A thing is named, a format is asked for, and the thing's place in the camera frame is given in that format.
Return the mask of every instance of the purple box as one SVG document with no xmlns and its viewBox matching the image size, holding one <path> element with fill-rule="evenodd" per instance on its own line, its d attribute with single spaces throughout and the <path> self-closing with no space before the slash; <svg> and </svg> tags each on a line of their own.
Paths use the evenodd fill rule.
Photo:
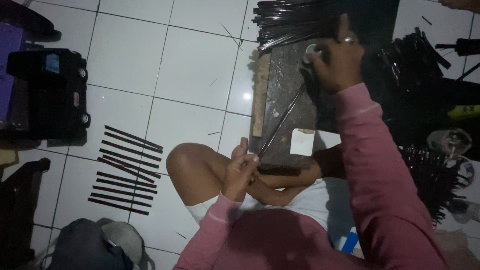
<svg viewBox="0 0 480 270">
<path fill-rule="evenodd" d="M 23 35 L 23 29 L 0 23 L 0 121 L 7 121 L 14 81 L 14 77 L 7 73 L 8 55 L 21 49 Z"/>
</svg>

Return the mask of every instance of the white tile floor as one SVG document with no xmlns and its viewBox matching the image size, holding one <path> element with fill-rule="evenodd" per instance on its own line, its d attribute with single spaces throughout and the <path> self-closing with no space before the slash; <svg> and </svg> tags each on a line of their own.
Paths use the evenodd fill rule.
<svg viewBox="0 0 480 270">
<path fill-rule="evenodd" d="M 47 157 L 52 161 L 42 178 L 34 216 L 35 223 L 44 226 L 35 226 L 32 240 L 39 254 L 49 243 L 53 246 L 59 229 L 71 221 L 106 217 L 132 224 L 143 236 L 155 269 L 171 269 L 179 256 L 176 253 L 198 225 L 166 175 L 165 158 L 184 142 L 205 144 L 229 157 L 240 137 L 248 137 L 258 60 L 253 42 L 257 29 L 251 23 L 255 6 L 253 0 L 42 0 L 31 4 L 62 32 L 61 41 L 45 46 L 69 48 L 88 58 L 87 106 L 92 115 L 84 146 L 48 147 L 44 141 L 38 149 L 20 152 L 20 164 L 4 175 L 31 160 Z M 402 37 L 420 26 L 432 44 L 454 43 L 470 35 L 480 38 L 480 16 L 472 19 L 471 12 L 449 10 L 435 1 L 401 0 L 394 36 Z M 453 65 L 444 70 L 450 78 L 458 78 L 480 61 L 480 57 L 465 61 L 455 53 L 445 58 Z M 480 82 L 480 69 L 466 80 Z M 102 139 L 141 150 L 104 136 L 105 124 L 164 147 L 163 160 L 156 162 L 160 165 L 156 171 L 164 175 L 156 181 L 158 194 L 150 201 L 152 208 L 136 207 L 149 211 L 148 216 L 87 201 L 92 185 L 107 186 L 95 182 L 97 171 L 135 179 L 95 161 L 99 148 L 113 150 L 101 144 Z M 145 153 L 158 156 L 149 150 Z M 468 233 L 479 231 L 474 225 L 467 227 Z M 472 240 L 471 245 L 478 244 Z"/>
</svg>

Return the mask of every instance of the white shorts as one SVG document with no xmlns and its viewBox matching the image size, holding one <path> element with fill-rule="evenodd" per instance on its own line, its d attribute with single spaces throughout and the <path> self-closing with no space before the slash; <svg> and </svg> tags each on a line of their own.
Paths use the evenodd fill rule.
<svg viewBox="0 0 480 270">
<path fill-rule="evenodd" d="M 288 209 L 316 220 L 328 232 L 334 246 L 338 247 L 341 237 L 348 237 L 350 229 L 355 226 L 349 197 L 346 180 L 325 177 L 317 179 L 312 185 L 302 190 L 285 207 L 262 205 L 247 194 L 239 208 L 238 216 L 241 216 L 244 211 Z M 217 199 L 218 196 L 194 206 L 186 206 L 186 208 L 198 223 L 204 218 L 207 210 Z"/>
</svg>

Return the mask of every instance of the knee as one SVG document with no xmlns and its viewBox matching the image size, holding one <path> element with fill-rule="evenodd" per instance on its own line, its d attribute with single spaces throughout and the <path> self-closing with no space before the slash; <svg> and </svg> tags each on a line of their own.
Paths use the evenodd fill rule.
<svg viewBox="0 0 480 270">
<path fill-rule="evenodd" d="M 168 173 L 174 174 L 182 168 L 192 167 L 195 163 L 200 162 L 199 156 L 205 147 L 209 148 L 195 143 L 183 143 L 175 146 L 168 154 L 165 163 Z"/>
</svg>

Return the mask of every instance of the black plastic strip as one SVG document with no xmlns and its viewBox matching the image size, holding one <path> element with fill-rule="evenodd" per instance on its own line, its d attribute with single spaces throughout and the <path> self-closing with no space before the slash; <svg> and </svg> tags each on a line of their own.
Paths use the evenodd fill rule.
<svg viewBox="0 0 480 270">
<path fill-rule="evenodd" d="M 148 175 L 151 175 L 151 176 L 153 176 L 153 177 L 155 177 L 155 178 L 160 179 L 160 175 L 159 175 L 159 174 L 156 174 L 156 173 L 154 173 L 154 172 L 152 172 L 152 171 L 139 168 L 138 166 L 131 165 L 130 163 L 126 163 L 126 162 L 124 162 L 124 161 L 118 160 L 118 159 L 116 159 L 116 158 L 114 158 L 114 157 L 111 157 L 111 156 L 103 155 L 102 157 L 103 157 L 104 159 L 107 159 L 107 160 L 111 160 L 111 161 L 113 161 L 113 162 L 116 162 L 116 163 L 118 163 L 118 164 L 120 164 L 120 165 L 122 165 L 122 166 L 125 166 L 125 167 L 127 167 L 127 168 L 132 168 L 132 169 L 138 170 L 139 172 L 143 172 L 143 173 L 145 173 L 145 174 L 148 174 Z"/>
<path fill-rule="evenodd" d="M 113 189 L 113 188 L 109 188 L 109 187 L 102 187 L 102 186 L 94 185 L 94 186 L 93 186 L 93 189 L 98 189 L 98 190 L 103 190 L 103 191 L 109 191 L 109 192 L 113 192 L 113 193 L 118 193 L 118 194 L 123 194 L 123 195 L 129 195 L 129 196 L 133 196 L 133 197 L 139 197 L 139 198 L 147 199 L 147 200 L 153 200 L 153 197 L 152 197 L 152 196 L 147 196 L 147 195 L 138 194 L 138 193 L 133 193 L 133 192 L 128 192 L 128 191 L 121 191 L 121 190 Z"/>
<path fill-rule="evenodd" d="M 101 157 L 98 157 L 96 160 L 98 160 L 98 161 L 100 161 L 100 162 L 103 162 L 103 163 L 106 163 L 106 164 L 108 164 L 108 165 L 110 165 L 110 166 L 113 166 L 113 167 L 115 167 L 115 168 L 117 168 L 117 169 L 119 169 L 119 170 L 122 170 L 122 171 L 124 171 L 124 172 L 128 172 L 129 174 L 135 175 L 136 177 L 138 177 L 138 178 L 140 178 L 140 179 L 144 179 L 144 180 L 146 180 L 146 181 L 148 181 L 148 182 L 150 182 L 150 183 L 152 183 L 152 184 L 155 183 L 155 181 L 153 181 L 152 179 L 150 179 L 150 178 L 148 178 L 148 177 L 146 177 L 146 176 L 143 176 L 143 175 L 141 175 L 141 174 L 139 174 L 139 173 L 137 173 L 137 172 L 131 171 L 131 170 L 127 169 L 127 168 L 124 168 L 123 166 L 120 166 L 120 165 L 118 165 L 118 164 L 115 164 L 115 163 L 113 163 L 113 162 L 110 162 L 110 161 L 108 161 L 108 160 L 106 160 L 106 159 L 103 159 L 103 158 L 101 158 Z"/>
<path fill-rule="evenodd" d="M 152 142 L 149 142 L 149 141 L 147 141 L 147 140 L 144 140 L 144 139 L 142 139 L 142 138 L 139 138 L 139 137 L 137 137 L 137 136 L 135 136 L 135 135 L 128 134 L 128 133 L 126 133 L 126 132 L 123 132 L 123 131 L 121 131 L 121 130 L 115 129 L 115 128 L 113 128 L 113 127 L 110 127 L 110 126 L 105 125 L 105 129 L 108 129 L 108 130 L 110 130 L 110 131 L 116 132 L 116 133 L 118 133 L 118 134 L 122 134 L 123 136 L 127 136 L 128 138 L 135 139 L 135 140 L 137 140 L 137 141 L 139 141 L 139 142 L 143 142 L 144 144 L 148 144 L 148 145 L 153 146 L 153 147 L 155 147 L 155 148 L 157 148 L 157 149 L 159 149 L 159 150 L 163 150 L 163 147 L 161 147 L 161 146 L 158 145 L 158 144 L 154 144 L 154 143 L 152 143 Z"/>
<path fill-rule="evenodd" d="M 139 202 L 139 201 L 134 201 L 134 200 L 129 200 L 129 199 L 124 199 L 124 198 L 119 198 L 115 196 L 110 196 L 110 195 L 105 195 L 105 194 L 100 194 L 100 193 L 91 193 L 90 196 L 92 197 L 98 197 L 98 198 L 103 198 L 103 199 L 108 199 L 112 201 L 118 201 L 118 202 L 127 202 L 127 203 L 133 203 L 136 205 L 141 205 L 141 206 L 146 206 L 146 207 L 152 207 L 151 204 L 147 204 L 144 202 Z"/>
<path fill-rule="evenodd" d="M 105 150 L 103 148 L 100 148 L 99 151 L 102 152 L 102 153 L 109 154 L 109 155 L 112 155 L 114 157 L 120 158 L 120 159 L 129 160 L 131 162 L 139 163 L 139 164 L 142 164 L 142 165 L 145 165 L 145 166 L 149 166 L 149 167 L 158 169 L 158 165 L 155 165 L 155 164 L 150 163 L 150 162 L 146 162 L 146 161 L 143 161 L 143 160 L 138 160 L 138 159 L 134 159 L 134 158 L 131 158 L 131 157 L 127 157 L 127 156 L 124 156 L 124 155 L 119 154 L 119 153 L 115 153 L 115 152 L 112 152 L 112 151 Z"/>
<path fill-rule="evenodd" d="M 104 172 L 96 172 L 96 174 L 98 176 L 108 177 L 108 178 L 111 178 L 111 179 L 116 179 L 116 180 L 124 181 L 124 182 L 127 182 L 127 183 L 131 183 L 131 184 L 137 184 L 137 185 L 147 186 L 147 187 L 151 187 L 151 188 L 156 188 L 156 184 L 149 184 L 149 183 L 144 183 L 144 182 L 140 182 L 140 181 L 135 181 L 135 180 L 132 180 L 132 179 L 128 179 L 128 178 L 124 178 L 124 177 L 120 177 L 120 176 L 116 176 L 116 175 L 108 174 L 108 173 L 104 173 Z"/>
<path fill-rule="evenodd" d="M 94 199 L 94 198 L 88 198 L 88 201 L 91 201 L 91 202 L 94 202 L 94 203 L 98 203 L 98 204 L 103 204 L 103 205 L 106 205 L 106 206 L 111 206 L 111 207 L 119 208 L 119 209 L 122 209 L 122 210 L 132 211 L 132 212 L 135 212 L 135 213 L 138 213 L 138 214 L 142 214 L 142 215 L 148 216 L 148 212 L 147 212 L 147 211 L 142 211 L 142 210 L 134 209 L 134 208 L 131 208 L 131 207 L 125 207 L 125 206 L 123 206 L 123 205 L 118 205 L 118 204 L 114 204 L 114 203 L 109 203 L 109 202 L 102 201 L 102 200 L 97 200 L 97 199 Z"/>
<path fill-rule="evenodd" d="M 138 147 L 142 147 L 142 148 L 145 148 L 145 149 L 148 149 L 148 150 L 151 150 L 151 151 L 154 151 L 154 152 L 157 152 L 157 153 L 160 153 L 160 154 L 163 154 L 163 151 L 162 150 L 159 150 L 157 148 L 153 148 L 153 147 L 150 147 L 150 146 L 146 146 L 145 144 L 141 144 L 141 143 L 137 143 L 137 142 L 134 142 L 132 140 L 129 140 L 127 138 L 124 138 L 124 137 L 120 137 L 118 135 L 115 135 L 115 134 L 112 134 L 110 132 L 104 132 L 105 135 L 109 136 L 109 137 L 112 137 L 112 138 L 115 138 L 117 140 L 120 140 L 120 141 L 123 141 L 123 142 L 126 142 L 126 143 L 129 143 L 129 144 L 133 144 L 133 145 L 136 145 Z"/>
<path fill-rule="evenodd" d="M 117 144 L 111 143 L 111 142 L 106 141 L 106 140 L 102 140 L 102 144 L 110 145 L 111 147 L 115 147 L 115 148 L 118 148 L 118 149 L 123 150 L 123 151 L 127 151 L 127 152 L 137 154 L 137 155 L 140 155 L 140 156 L 144 156 L 144 157 L 149 158 L 151 160 L 162 161 L 161 158 L 157 158 L 157 157 L 154 157 L 152 155 L 145 154 L 145 153 L 142 153 L 142 152 L 137 151 L 137 150 L 133 150 L 133 149 L 128 148 L 128 147 L 123 147 L 121 145 L 117 145 Z"/>
<path fill-rule="evenodd" d="M 100 183 L 112 184 L 112 185 L 116 185 L 116 186 L 121 186 L 121 187 L 125 187 L 125 188 L 136 189 L 136 190 L 140 190 L 140 191 L 145 191 L 145 192 L 150 192 L 150 193 L 153 193 L 153 194 L 157 194 L 157 192 L 155 190 L 144 188 L 144 187 L 139 187 L 139 186 L 134 186 L 134 185 L 129 185 L 129 184 L 122 184 L 122 183 L 118 183 L 118 182 L 110 181 L 110 180 L 106 180 L 106 179 L 101 179 L 101 178 L 97 178 L 96 181 L 100 182 Z"/>
</svg>

